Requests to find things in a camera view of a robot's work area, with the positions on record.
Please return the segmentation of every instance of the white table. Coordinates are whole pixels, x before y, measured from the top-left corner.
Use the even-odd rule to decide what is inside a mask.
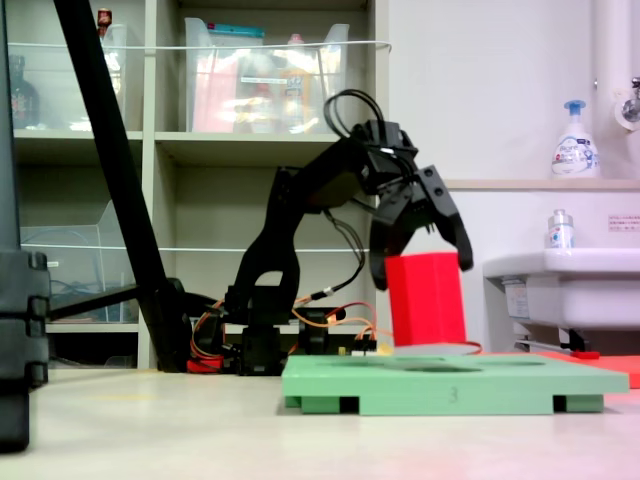
[[[604,414],[301,416],[278,378],[56,371],[2,480],[640,479],[640,391]]]

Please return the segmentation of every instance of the shelving unit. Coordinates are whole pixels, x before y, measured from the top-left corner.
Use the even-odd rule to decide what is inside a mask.
[[[350,40],[387,39],[388,0],[91,0],[91,5],[94,15],[98,8],[110,8],[114,24],[126,22],[132,38],[149,47],[127,53],[137,52],[133,54],[139,55],[135,58],[143,65],[140,98],[144,102],[139,124],[127,122],[126,128],[159,246],[167,248],[247,248],[262,227],[275,168],[304,166],[337,138],[325,133],[186,132],[185,52],[154,49],[184,45],[185,17],[260,26],[266,31],[265,45],[286,43],[294,32],[307,43],[322,41],[336,23],[350,25]],[[9,0],[7,15],[9,42],[64,44],[49,0]],[[369,91],[383,110],[387,107],[387,56],[387,48],[373,45],[351,46],[348,52],[348,86]],[[353,112],[348,120],[362,118],[360,106],[348,110]],[[21,225],[95,223],[109,194],[91,132],[16,130],[15,138]],[[364,212],[347,205],[335,214],[366,239]],[[304,219],[296,247],[305,250],[299,254],[301,293],[338,283],[356,266],[342,237],[320,216]],[[242,252],[162,251],[161,255],[167,275],[180,278],[189,291],[219,298],[233,283]],[[323,304],[357,299],[375,303],[366,271]],[[365,314],[357,309],[353,313]],[[231,334],[241,329],[228,328]],[[330,333],[355,335],[360,330],[346,325]],[[47,331],[54,343],[56,338],[66,339],[65,351],[73,334],[78,338],[82,334],[84,340],[104,333],[137,334],[138,367],[155,365],[144,323],[50,324]],[[285,326],[281,331],[290,335],[297,327]]]

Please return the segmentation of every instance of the shelf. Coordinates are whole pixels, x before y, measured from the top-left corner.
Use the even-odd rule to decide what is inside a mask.
[[[142,165],[142,132],[128,132],[134,162]],[[19,165],[97,166],[92,132],[72,130],[15,130]]]
[[[156,133],[156,143],[187,167],[302,167],[337,139],[333,134]]]
[[[640,179],[445,180],[452,191],[640,191]]]
[[[336,325],[329,328],[329,333],[333,335],[357,335],[364,328],[362,325]],[[227,335],[239,335],[242,333],[244,325],[225,325],[224,333]],[[278,325],[282,335],[297,335],[300,331],[298,325]]]
[[[137,323],[48,323],[47,333],[138,333]]]
[[[366,10],[369,0],[181,0],[182,7],[234,10]]]

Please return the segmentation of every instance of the sink basin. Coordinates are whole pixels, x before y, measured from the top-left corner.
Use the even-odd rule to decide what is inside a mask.
[[[574,248],[486,262],[519,323],[573,329],[640,329],[640,249]]]

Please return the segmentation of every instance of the green board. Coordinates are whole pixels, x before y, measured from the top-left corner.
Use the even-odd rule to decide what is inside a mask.
[[[626,374],[538,355],[292,356],[285,406],[303,413],[523,415],[601,412]]]

